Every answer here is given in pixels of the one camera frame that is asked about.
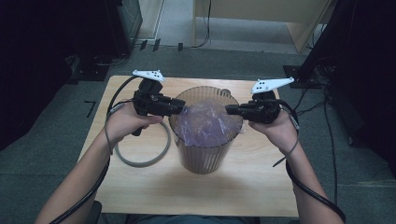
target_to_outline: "vr controller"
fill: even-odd
[[[239,115],[249,121],[270,124],[277,119],[280,113],[280,103],[276,99],[273,89],[293,82],[291,78],[258,80],[253,86],[252,100],[247,104],[226,105],[225,109],[229,115]]]
[[[134,71],[135,76],[143,77],[139,84],[139,89],[134,92],[134,109],[141,116],[147,114],[158,115],[161,117],[179,114],[186,102],[171,97],[164,96],[160,93],[164,81],[160,71],[156,72],[139,72]],[[142,128],[137,129],[132,135],[139,136]]]

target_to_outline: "hand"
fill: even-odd
[[[124,136],[133,133],[138,128],[146,129],[150,124],[160,123],[161,116],[140,116],[134,109],[134,103],[124,103],[110,116],[107,124],[107,133],[111,142],[119,142]]]
[[[290,115],[283,110],[271,124],[250,121],[248,125],[254,130],[264,133],[283,154],[287,154],[297,141],[297,131],[291,123]]]

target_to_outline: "transparent plastic pitcher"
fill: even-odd
[[[225,105],[238,105],[238,102],[231,96],[228,90],[221,90],[214,87],[201,86],[183,91],[177,99],[186,102],[186,106],[194,105],[206,99],[215,100]],[[237,116],[237,132],[229,132],[226,135],[224,144],[213,147],[186,146],[186,141],[178,136],[176,132],[177,118],[179,115],[173,115],[169,118],[169,124],[172,128],[174,139],[177,145],[179,159],[181,164],[189,171],[205,175],[216,171],[226,156],[235,137],[242,128],[243,119]]]

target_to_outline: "wooden table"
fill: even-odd
[[[80,157],[104,126],[109,101],[127,78],[115,76],[108,81]],[[137,78],[128,84],[118,100],[132,98],[140,81]],[[168,77],[161,93],[177,97],[192,87],[212,86],[230,90],[242,104],[251,99],[254,83]],[[104,213],[297,217],[285,165],[272,167],[282,155],[263,134],[248,125],[245,131],[236,137],[220,168],[209,175],[187,171],[179,162],[173,139],[165,157],[148,168],[128,166],[114,154],[96,200],[102,203]],[[151,125],[139,137],[125,137],[120,143],[120,153],[131,161],[147,161],[161,153],[165,143],[163,127]]]

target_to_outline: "gray carpet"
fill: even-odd
[[[282,65],[300,65],[304,55],[213,49],[152,47],[139,51],[106,77],[130,75],[132,70],[162,70],[165,77],[201,77],[255,80],[284,77]],[[105,82],[80,81],[64,85],[43,111],[33,129],[0,152],[0,223],[33,223],[38,211],[78,159]],[[280,88],[283,100],[294,106],[301,90]],[[323,90],[308,91],[299,109],[323,101]],[[96,102],[88,116],[92,104]],[[326,108],[335,142],[338,169],[338,204],[347,223],[394,223],[396,182],[387,163],[369,148],[347,143],[347,132],[336,110]],[[301,142],[318,178],[333,201],[332,148],[323,106],[300,116]],[[122,223],[125,215],[107,215]],[[262,217],[262,223],[289,223],[295,218]]]

